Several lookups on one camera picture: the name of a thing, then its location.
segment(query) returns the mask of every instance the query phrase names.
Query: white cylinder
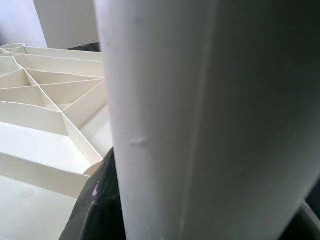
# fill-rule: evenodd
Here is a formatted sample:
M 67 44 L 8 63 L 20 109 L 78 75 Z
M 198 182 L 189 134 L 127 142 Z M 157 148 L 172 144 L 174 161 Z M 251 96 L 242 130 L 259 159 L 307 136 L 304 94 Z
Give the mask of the white cylinder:
M 127 239 L 277 239 L 320 173 L 319 31 L 273 1 L 95 3 Z

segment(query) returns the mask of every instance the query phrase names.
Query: white surface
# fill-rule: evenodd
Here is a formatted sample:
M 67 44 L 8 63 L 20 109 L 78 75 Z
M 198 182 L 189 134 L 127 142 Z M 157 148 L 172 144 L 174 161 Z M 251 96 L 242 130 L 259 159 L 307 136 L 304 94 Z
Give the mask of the white surface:
M 0 57 L 0 74 L 9 74 L 21 69 L 12 56 Z
M 90 167 L 68 136 L 0 122 L 0 153 L 73 173 Z
M 97 79 L 96 77 L 80 76 L 80 75 L 66 74 L 66 73 L 59 73 L 59 72 L 43 72 L 43 71 L 36 71 L 32 69 L 28 69 L 27 72 L 33 77 L 33 79 L 39 85 L 63 84 L 63 83 Z
M 114 146 L 112 138 L 109 105 L 101 107 L 85 124 L 79 128 L 101 156 L 105 156 Z
M 26 87 L 35 84 L 32 79 L 28 78 L 23 69 L 6 74 L 0 78 L 0 89 Z
M 59 239 L 76 198 L 0 176 L 0 239 Z
M 40 87 L 40 94 L 45 104 L 45 108 L 53 111 L 60 111 L 59 107 L 48 97 L 45 91 Z
M 79 128 L 108 101 L 106 83 L 101 82 L 70 105 L 63 113 Z
M 87 175 L 61 170 L 5 153 L 0 153 L 0 175 L 72 198 L 78 198 L 89 179 Z
M 24 86 L 0 89 L 0 101 L 30 104 L 39 107 L 45 106 L 43 96 L 41 95 L 41 90 L 38 86 Z
M 87 80 L 42 85 L 42 90 L 57 105 L 72 104 L 103 80 Z
M 24 46 L 14 47 L 14 48 L 6 48 L 9 53 L 13 54 L 26 54 L 26 49 Z
M 0 122 L 67 135 L 61 112 L 35 105 L 0 101 Z
M 32 47 L 47 47 L 33 0 L 1 2 L 0 43 L 25 43 Z
M 92 0 L 34 0 L 49 48 L 99 42 Z
M 2 49 L 9 50 L 9 49 L 16 49 L 20 47 L 25 47 L 26 44 L 24 43 L 8 43 L 8 44 L 3 44 L 1 45 Z
M 70 139 L 86 157 L 88 162 L 93 165 L 102 161 L 103 157 L 91 145 L 88 139 L 80 132 L 80 130 L 63 114 L 63 121 Z
M 19 65 L 26 69 L 43 72 L 74 74 L 88 77 L 103 78 L 103 64 L 100 61 L 57 58 L 22 54 L 15 57 Z
M 7 54 L 7 53 L 8 53 L 7 50 L 5 50 L 5 49 L 0 49 L 0 56 L 3 55 L 3 54 Z
M 67 107 L 69 107 L 72 103 L 63 103 L 63 104 L 57 104 L 58 108 L 63 111 L 65 110 Z
M 64 50 L 38 47 L 25 47 L 25 51 L 27 54 L 38 56 L 102 61 L 102 54 L 100 52 L 93 51 Z

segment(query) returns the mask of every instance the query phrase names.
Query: pvc pipe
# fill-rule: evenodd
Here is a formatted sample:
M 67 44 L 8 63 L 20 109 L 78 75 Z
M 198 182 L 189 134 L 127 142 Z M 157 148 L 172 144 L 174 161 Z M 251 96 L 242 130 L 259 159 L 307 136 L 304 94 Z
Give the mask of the pvc pipe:
M 301 6 L 95 3 L 127 239 L 277 239 L 320 173 Z

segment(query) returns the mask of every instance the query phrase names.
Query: white plastic panel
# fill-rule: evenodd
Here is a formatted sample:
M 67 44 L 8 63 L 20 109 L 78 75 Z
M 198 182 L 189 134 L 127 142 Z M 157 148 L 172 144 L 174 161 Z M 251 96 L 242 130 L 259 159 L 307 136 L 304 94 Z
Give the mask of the white plastic panel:
M 57 240 L 76 198 L 0 175 L 0 239 Z
M 58 239 L 113 146 L 101 53 L 2 47 L 0 239 Z
M 38 48 L 38 47 L 29 47 L 29 46 L 25 47 L 25 51 L 27 54 L 38 55 L 38 56 L 67 58 L 67 59 L 81 59 L 81 60 L 89 60 L 89 61 L 102 61 L 102 55 L 100 52 Z
M 85 61 L 28 54 L 21 54 L 14 58 L 19 65 L 26 69 L 96 78 L 104 77 L 103 64 L 100 61 Z

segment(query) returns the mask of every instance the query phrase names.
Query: white wall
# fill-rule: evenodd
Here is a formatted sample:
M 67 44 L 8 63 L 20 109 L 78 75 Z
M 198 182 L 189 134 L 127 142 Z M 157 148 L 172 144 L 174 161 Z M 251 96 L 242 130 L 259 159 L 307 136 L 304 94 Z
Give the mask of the white wall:
M 9 0 L 1 4 L 0 43 L 47 47 L 33 0 Z
M 48 48 L 99 41 L 93 0 L 34 0 Z

